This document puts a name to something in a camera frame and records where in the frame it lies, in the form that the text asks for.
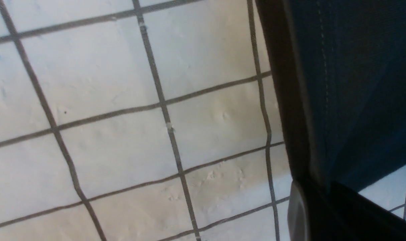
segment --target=dark grout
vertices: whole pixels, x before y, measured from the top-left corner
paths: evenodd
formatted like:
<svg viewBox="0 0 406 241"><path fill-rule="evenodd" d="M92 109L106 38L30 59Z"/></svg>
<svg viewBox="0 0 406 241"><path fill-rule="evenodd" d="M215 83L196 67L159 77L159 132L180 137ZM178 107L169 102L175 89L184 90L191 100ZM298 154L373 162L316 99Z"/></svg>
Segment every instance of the dark grout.
<svg viewBox="0 0 406 241"><path fill-rule="evenodd" d="M275 146L278 146L278 145L282 145L283 143L284 143L284 142L274 143L274 144L270 145L270 147L275 147ZM184 170L184 171L183 171L183 175L188 174L188 173L190 173L190 172L192 172L192 171L197 171L197 170L199 170L199 169L202 169L202 168L205 168L205 167L208 167L208 166L216 165L216 164L221 163L221 162L225 162L225 161L228 161L228 160L232 160L232 159L235 159L235 158L237 158L237 157L241 157L241 156L244 156L244 155L247 155L247 154L251 154L251 153L254 153L254 152L257 152L257 151L261 151L261 150L264 150L265 148L266 148L265 146L260 147L260 148L255 148L255 149L252 149L252 150L249 150L249 151L244 151L244 152L241 152L241 153L238 153L238 154L229 156L229 157L224 157L224 158L221 158L221 159L218 159L218 160L215 160L215 161L212 161L212 162L203 164L203 165L195 166L195 167L192 167L192 168L189 168L189 169ZM163 182L166 182L166 181L170 181L170 180L173 180L173 179L178 178L178 177L180 177L180 174L179 174L179 173L174 174L174 175L171 175L171 176L169 176L169 177L165 177L165 178L160 179L160 180L145 182L145 183L141 183L141 184L138 184L138 185L130 186L130 187L127 187L127 188L124 188L124 189L120 189L120 190L117 190L117 191L108 192L108 193L101 194L101 195L98 195L98 196L95 196L95 197L92 197L92 198L88 198L88 201L89 201L89 202L92 202L92 201L95 201L95 200L98 200L98 199L101 199L101 198L105 198L105 197L109 197L109 196L112 196L112 195L120 194L120 193L122 193L122 192L127 192L127 191L131 191L131 190L138 189L138 188L141 188L141 187L150 186L150 185L154 185L154 184L159 184L159 183L163 183ZM282 202L287 201L287 200L289 200L289 197L286 197L286 198L277 200L276 203L279 204L279 203L282 203ZM45 211L41 211L41 212L37 212L37 213L31 214L31 215L27 215L27 216L24 216L24 217L21 217L21 218L16 218L16 219L11 220L11 221L6 221L6 222L3 222L3 223L0 223L0 228L1 228L1 227L8 226L8 225L10 225L10 224L17 223L17 222L26 221L26 220L31 219L31 218L37 218L37 217L39 217L39 216L47 215L47 214L56 212L56 211L58 211L58 210L69 209L69 208L78 206L78 205L80 205L80 204L82 204L82 203L83 203L83 202L78 202L78 203L73 203L73 204L70 204L70 205L67 205L67 206L56 207L56 208L53 208L53 209L48 209L48 210L45 210Z"/></svg>
<svg viewBox="0 0 406 241"><path fill-rule="evenodd" d="M270 143L272 142L272 130L270 127L269 116L267 114L267 109L266 109L263 78L261 77L260 58L258 56L257 36L256 36L256 31L255 31L254 5L253 5L252 0L247 0L247 4L248 4L248 18L249 18L249 29L250 29L250 35L251 35L250 37L251 37L251 44L252 44L252 53L254 55L255 70L257 72L257 78L258 78L258 91L260 93L261 113L263 114L264 125L266 126L266 132L267 132L266 148L265 148L267 179L269 181L269 189L270 189L270 196L272 198L272 203L274 203L276 200L276 195L275 195L275 188L273 185L273 178L272 178L272 163L270 160ZM275 221L276 240L279 240L280 232L279 232L278 208L276 205L273 205L272 207L273 207L273 218Z"/></svg>
<svg viewBox="0 0 406 241"><path fill-rule="evenodd" d="M148 32L145 26L145 20L143 18L143 12L140 8L139 0L132 0L133 6L137 11L137 22L140 26L140 34L142 36L143 46L145 47L146 56L148 57L149 67L151 68L152 77L154 79L155 88L157 90L158 99L160 101L161 111L163 113L163 118L165 121L166 126L168 127L167 132L169 134L169 139L171 141L172 150L175 156L175 161L177 164L178 173L180 175L180 180L182 184L182 188L184 191L185 200L188 207L188 213L190 215L191 224L193 226L194 235L196 237L196 241L201 241L200 234L197 228L197 222L194 215L193 205L191 203L191 196L188 190L187 180L185 175L183 174L183 167L181 162L181 157L178 149L178 144L175 138L175 134L171 126L171 118L169 116L169 111L167 109L166 99L164 98L163 89L161 87L160 76L158 75L157 66L155 64L154 54L152 53L151 43L149 41Z"/></svg>
<svg viewBox="0 0 406 241"><path fill-rule="evenodd" d="M53 131L53 134L56 138L57 144L59 145L62 155L65 158L65 161L69 167L70 176L72 178L72 183L73 183L73 187L76 191L76 194L78 194L79 198L82 200L82 203L87 208L87 211L88 211L91 219L93 220L94 226L97 230L97 233L100 236L100 239L102 241L105 241L106 240L105 234L103 233L102 227L100 226L99 220L97 219L97 216L93 210L93 207L91 207L90 202L87 200L87 198L85 197L84 193L81 190L81 187L80 187L79 181L78 181L78 175L75 170L75 165L69 155L69 152L66 148L65 143L63 142L60 132L56 129L57 125L56 125L56 121L54 120L53 113L51 112L50 107L48 106L47 99L44 96L44 92L42 91L42 88L38 82L38 78L36 77L36 74L33 71L32 66L30 65L30 61L29 61L29 58L27 57L27 53L24 49L24 46L21 43L21 40L17 37L18 36L17 30L14 26L13 20L10 16L3 0L0 0L0 13L5 22L5 25L7 26L8 31L10 32L10 35L13 38L13 41L14 41L15 47L17 49L17 52L20 56L20 59L24 65L27 75L30 78L30 82L33 85L36 95L38 96L42 109L45 112L45 116L48 119L48 122L51 126L51 130Z"/></svg>
<svg viewBox="0 0 406 241"><path fill-rule="evenodd" d="M229 218L221 219L221 220L219 220L219 221L216 221L216 222L214 222L214 223L209 224L208 226L199 228L199 231L200 231L200 232L204 232L204 231L209 230L209 229L211 229L211 228L213 228L213 227L216 227L216 226L218 226L218 225L220 225L220 224L228 223L229 221L233 221L233 220L236 220L236 219L245 217L245 216L247 216L247 215L251 215L251 214L253 214L253 213L255 213L255 212L261 211L261 210L263 210L263 209L267 209L267 208L270 207L270 206L276 206L276 205L281 204L281 203L283 203L283 202L286 202L286 201L288 201L288 200L289 200L289 197L282 198L281 200L278 200L278 201L276 201L276 202L267 203L267 204L265 204L265 205L263 205L263 206L260 206L260 207L251 209L251 210L246 211L246 212L243 212L243 213L241 213L241 214L238 214L238 215L235 215L235 216L232 216L232 217L229 217ZM179 234L177 234L177 235L174 235L174 236L171 236L171 237L168 237L168 238L160 239L160 240L158 240L158 241L172 241L172 240L175 240L175 239L177 239L177 238L182 238L182 237L184 237L184 236L186 236L186 235L190 235L190 234L192 234L192 233L193 233L193 230L188 230L188 231L179 233Z"/></svg>
<svg viewBox="0 0 406 241"><path fill-rule="evenodd" d="M402 208L402 207L406 207L406 203L405 203L405 204L401 204L400 206L397 206L397 207L395 207L395 208L389 210L389 212L394 212L395 210L400 209L400 208Z"/></svg>
<svg viewBox="0 0 406 241"><path fill-rule="evenodd" d="M156 11L160 11L163 9L174 8L177 6L185 5L188 3L195 3L195 2L199 2L199 1L202 1L202 0L172 0L169 2L165 2L165 3L158 3L158 4L151 5L151 6L142 7L141 11L144 14L151 13L151 12L156 12ZM87 26L87 25L96 24L96 23L116 21L118 19L130 18L130 17L134 17L134 16L136 16L136 10L130 9L130 10L125 10L125 11L116 12L116 13L112 13L112 14L107 14L107 15L102 15L102 16L97 16L97 17L92 17L92 18L85 18L85 19L70 21L67 23L60 23L60 24L56 24L56 25L52 25L52 26L32 29L29 31L18 32L16 35L1 36L0 44L11 42L11 41L14 41L17 39L30 38L30 37L48 34L48 33L52 33L52 32L59 32L62 30L73 29L73 28L77 28L80 26Z"/></svg>
<svg viewBox="0 0 406 241"><path fill-rule="evenodd" d="M271 75L270 71L267 71L267 72L262 73L261 77L264 78L264 77L267 77L267 76L270 76L270 75ZM232 81L232 82L229 82L229 83L226 83L226 84L220 84L220 85L210 87L210 88L207 88L207 89L204 89L204 90L196 91L194 93L190 93L190 94L186 94L186 95L179 96L179 97L176 97L176 98L168 99L165 102L166 102L166 105L172 105L172 104L175 104L175 103L178 103L178 102L181 102L181 101L185 101L185 100L188 100L188 99L191 99L191 98L194 98L194 97L206 94L206 93L211 93L211 92L214 92L214 91L217 91L217 90L222 90L222 89L232 87L232 86L236 86L236 85L239 85L239 84L246 84L246 83L256 81L256 80L257 80L257 76L255 75L255 76L253 76L251 78ZM86 124L89 124L89 123L92 123L92 122L101 121L103 119L109 119L109 118L112 118L112 117L115 117L115 116L120 116L120 115L123 115L123 114L131 114L131 113L136 113L136 112L141 112L141 111L148 111L148 110L156 109L156 108L159 108L159 107L161 107L160 103L126 108L126 109L122 109L122 110L118 110L118 111L112 111L112 112L108 112L108 113L104 113L104 114L100 114L100 115L96 115L96 116L91 116L91 117L88 117L88 118L85 118L85 119L75 120L73 122L65 123L65 124L62 124L62 125L58 125L57 127L55 127L55 129L59 130L59 131L62 131L62 130L66 130L66 129L69 129L69 128L74 128L74 127L77 127L77 126L86 125ZM12 144L16 144L16 143L19 143L19 142L23 142L23 141L26 141L26 140L33 139L33 138L37 138L37 137L40 137L40 136L45 136L45 135L48 135L50 133L53 133L53 130L52 129L46 129L46 130L41 130L41 131L31 133L31 134L26 134L26 135L23 135L23 136L8 139L8 140L5 140L5 141L1 141L0 142L0 148L4 147L4 146L7 146L7 145L12 145Z"/></svg>

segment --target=blue fabric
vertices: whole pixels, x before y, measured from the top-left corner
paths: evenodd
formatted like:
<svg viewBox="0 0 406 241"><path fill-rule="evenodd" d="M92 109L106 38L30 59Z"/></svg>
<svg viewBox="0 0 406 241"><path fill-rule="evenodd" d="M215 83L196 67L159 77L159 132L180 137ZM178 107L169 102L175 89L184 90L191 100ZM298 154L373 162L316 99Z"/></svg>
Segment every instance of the blue fabric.
<svg viewBox="0 0 406 241"><path fill-rule="evenodd" d="M358 191L406 164L406 0L289 0L312 176Z"/></svg>

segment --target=blue stain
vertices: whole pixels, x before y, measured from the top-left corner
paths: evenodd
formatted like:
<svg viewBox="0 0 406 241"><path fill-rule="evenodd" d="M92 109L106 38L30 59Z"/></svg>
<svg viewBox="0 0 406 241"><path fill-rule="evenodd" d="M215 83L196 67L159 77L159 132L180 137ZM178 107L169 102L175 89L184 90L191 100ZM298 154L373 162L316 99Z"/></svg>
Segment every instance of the blue stain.
<svg viewBox="0 0 406 241"><path fill-rule="evenodd" d="M36 8L37 10L41 10L41 6L39 6L39 4L38 4L37 2L34 2L33 5L35 6L35 8Z"/></svg>
<svg viewBox="0 0 406 241"><path fill-rule="evenodd" d="M7 92L5 91L4 88L2 88L2 97L4 97L4 99L7 97Z"/></svg>

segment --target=tiled floor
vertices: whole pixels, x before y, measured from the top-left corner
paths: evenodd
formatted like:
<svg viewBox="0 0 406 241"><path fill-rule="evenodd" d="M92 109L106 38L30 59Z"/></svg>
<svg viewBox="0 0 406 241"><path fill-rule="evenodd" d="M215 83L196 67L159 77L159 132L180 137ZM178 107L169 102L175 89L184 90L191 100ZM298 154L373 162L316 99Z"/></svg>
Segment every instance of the tiled floor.
<svg viewBox="0 0 406 241"><path fill-rule="evenodd" d="M0 241L289 240L252 1L3 5ZM406 166L362 194L403 217Z"/></svg>

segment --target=dark blue cloth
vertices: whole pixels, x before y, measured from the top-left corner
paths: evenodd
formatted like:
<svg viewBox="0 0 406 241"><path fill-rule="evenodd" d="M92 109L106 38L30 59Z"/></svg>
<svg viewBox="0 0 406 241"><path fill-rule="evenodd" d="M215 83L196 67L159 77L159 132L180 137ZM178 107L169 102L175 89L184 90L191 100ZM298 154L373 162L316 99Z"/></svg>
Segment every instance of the dark blue cloth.
<svg viewBox="0 0 406 241"><path fill-rule="evenodd" d="M358 191L406 164L406 0L289 0L310 171Z"/></svg>

